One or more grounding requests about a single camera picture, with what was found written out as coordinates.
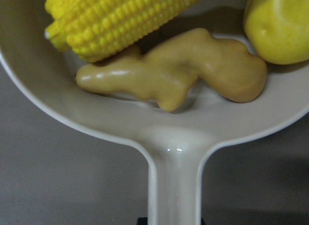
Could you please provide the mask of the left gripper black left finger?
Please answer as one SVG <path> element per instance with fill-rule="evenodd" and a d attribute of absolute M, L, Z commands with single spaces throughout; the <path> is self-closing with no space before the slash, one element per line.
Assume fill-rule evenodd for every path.
<path fill-rule="evenodd" d="M 138 218 L 137 225 L 148 225 L 148 218 L 147 217 Z"/>

